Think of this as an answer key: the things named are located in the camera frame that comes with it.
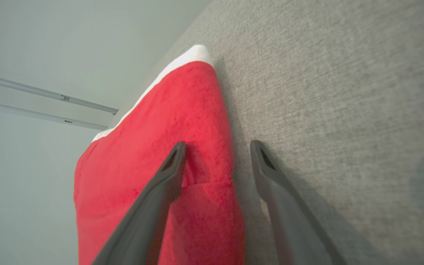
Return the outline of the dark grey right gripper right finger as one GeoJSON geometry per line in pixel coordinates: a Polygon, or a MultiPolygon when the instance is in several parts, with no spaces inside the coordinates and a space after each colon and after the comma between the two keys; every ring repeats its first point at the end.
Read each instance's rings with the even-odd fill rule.
{"type": "Polygon", "coordinates": [[[263,142],[250,142],[255,186],[268,207],[281,265],[345,265],[347,262],[263,142]]]}

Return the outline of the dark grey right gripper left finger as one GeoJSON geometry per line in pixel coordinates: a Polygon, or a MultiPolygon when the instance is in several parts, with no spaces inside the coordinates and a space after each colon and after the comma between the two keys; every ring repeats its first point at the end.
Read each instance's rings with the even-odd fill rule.
{"type": "Polygon", "coordinates": [[[93,264],[158,264],[169,209],[181,193],[186,160],[187,144],[176,143],[93,264]]]}

